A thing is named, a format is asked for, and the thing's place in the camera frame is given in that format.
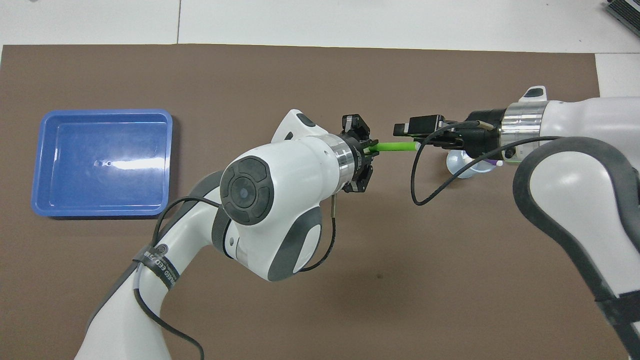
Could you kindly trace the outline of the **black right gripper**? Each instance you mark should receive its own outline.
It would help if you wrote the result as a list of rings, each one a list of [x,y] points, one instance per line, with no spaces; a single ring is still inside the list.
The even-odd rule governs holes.
[[[427,142],[434,147],[445,147],[446,150],[463,150],[471,158],[480,157],[500,147],[500,129],[505,109],[483,109],[471,112],[466,122],[482,121],[492,125],[494,129],[486,130],[479,127],[460,129],[454,128],[432,137]],[[446,118],[443,115],[423,115],[410,117],[405,123],[393,126],[395,137],[427,137],[436,132]]]

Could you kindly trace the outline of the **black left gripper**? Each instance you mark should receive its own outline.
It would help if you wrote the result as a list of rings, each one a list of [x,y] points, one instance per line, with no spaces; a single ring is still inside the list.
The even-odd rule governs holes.
[[[368,148],[378,145],[378,140],[371,138],[370,127],[359,114],[342,117],[342,134],[355,166],[350,182],[345,184],[345,193],[364,193],[373,175],[373,158],[377,155],[377,152],[370,152]]]

